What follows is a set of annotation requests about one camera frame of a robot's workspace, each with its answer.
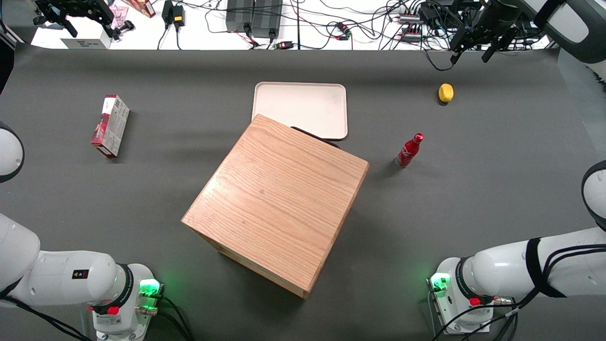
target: red and white box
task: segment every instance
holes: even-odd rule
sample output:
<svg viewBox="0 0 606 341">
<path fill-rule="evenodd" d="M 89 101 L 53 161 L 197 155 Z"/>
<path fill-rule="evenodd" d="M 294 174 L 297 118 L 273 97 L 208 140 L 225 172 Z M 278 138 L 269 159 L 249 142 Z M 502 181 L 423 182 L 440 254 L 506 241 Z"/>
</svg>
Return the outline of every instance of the red and white box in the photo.
<svg viewBox="0 0 606 341">
<path fill-rule="evenodd" d="M 154 11 L 150 0 L 124 0 L 124 2 L 143 13 L 148 18 L 156 15 L 156 11 Z"/>
<path fill-rule="evenodd" d="M 90 144 L 106 157 L 117 157 L 129 113 L 130 110 L 118 95 L 105 96 L 101 120 Z"/>
</svg>

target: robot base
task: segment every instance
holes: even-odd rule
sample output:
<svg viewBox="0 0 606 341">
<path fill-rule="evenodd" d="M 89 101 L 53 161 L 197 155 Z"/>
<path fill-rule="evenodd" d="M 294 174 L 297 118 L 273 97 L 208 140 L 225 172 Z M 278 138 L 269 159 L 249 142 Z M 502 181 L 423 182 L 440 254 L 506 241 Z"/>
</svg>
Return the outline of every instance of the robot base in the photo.
<svg viewBox="0 0 606 341">
<path fill-rule="evenodd" d="M 142 341 L 147 333 L 147 327 L 152 317 L 136 312 L 135 308 L 143 306 L 156 307 L 156 299 L 145 297 L 139 292 L 139 283 L 141 280 L 153 279 L 154 276 L 151 270 L 144 265 L 129 264 L 128 267 L 133 272 L 133 291 L 126 303 L 120 307 L 120 314 L 111 316 L 99 315 L 93 312 L 93 323 L 99 340 Z"/>
<path fill-rule="evenodd" d="M 460 258 L 448 258 L 438 266 L 436 274 L 428 280 L 430 290 L 433 292 L 434 306 L 438 312 L 442 326 L 450 322 L 455 316 L 471 308 L 467 299 L 455 279 L 455 269 Z M 434 282 L 439 281 L 442 291 L 435 292 Z M 444 330 L 446 334 L 466 334 L 478 329 L 483 323 L 490 321 L 493 317 L 493 308 L 476 309 L 453 321 Z M 478 333 L 487 333 L 490 325 L 480 329 Z"/>
</svg>

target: green light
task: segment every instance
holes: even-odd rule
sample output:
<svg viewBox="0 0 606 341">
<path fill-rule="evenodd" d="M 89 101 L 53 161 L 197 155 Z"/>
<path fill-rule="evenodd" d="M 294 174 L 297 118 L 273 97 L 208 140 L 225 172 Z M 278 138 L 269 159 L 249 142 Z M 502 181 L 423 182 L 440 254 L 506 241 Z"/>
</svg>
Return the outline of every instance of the green light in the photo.
<svg viewBox="0 0 606 341">
<path fill-rule="evenodd" d="M 160 293 L 160 282 L 155 279 L 142 280 L 139 282 L 139 293 L 143 295 L 158 295 Z"/>
<path fill-rule="evenodd" d="M 444 291 L 450 282 L 450 275 L 437 272 L 430 278 L 430 282 L 434 291 Z"/>
</svg>

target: wooden box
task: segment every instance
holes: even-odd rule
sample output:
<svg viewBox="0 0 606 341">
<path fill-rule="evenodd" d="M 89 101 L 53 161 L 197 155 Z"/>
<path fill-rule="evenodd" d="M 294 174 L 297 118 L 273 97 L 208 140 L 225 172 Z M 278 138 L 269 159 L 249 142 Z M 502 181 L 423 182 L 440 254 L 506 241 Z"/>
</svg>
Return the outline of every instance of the wooden box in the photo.
<svg viewBox="0 0 606 341">
<path fill-rule="evenodd" d="M 181 221 L 307 298 L 367 171 L 368 162 L 258 115 Z"/>
</svg>

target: power supply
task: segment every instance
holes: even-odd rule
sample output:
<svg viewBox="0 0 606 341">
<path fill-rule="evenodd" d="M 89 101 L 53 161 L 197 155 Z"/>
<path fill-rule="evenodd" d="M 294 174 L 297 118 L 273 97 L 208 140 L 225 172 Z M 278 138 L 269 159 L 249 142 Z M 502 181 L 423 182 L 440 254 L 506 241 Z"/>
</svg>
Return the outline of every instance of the power supply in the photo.
<svg viewBox="0 0 606 341">
<path fill-rule="evenodd" d="M 253 22 L 255 0 L 227 0 L 225 26 L 230 32 L 242 32 L 247 35 Z"/>
<path fill-rule="evenodd" d="M 256 0 L 253 14 L 253 36 L 277 39 L 280 34 L 282 0 Z"/>
</svg>

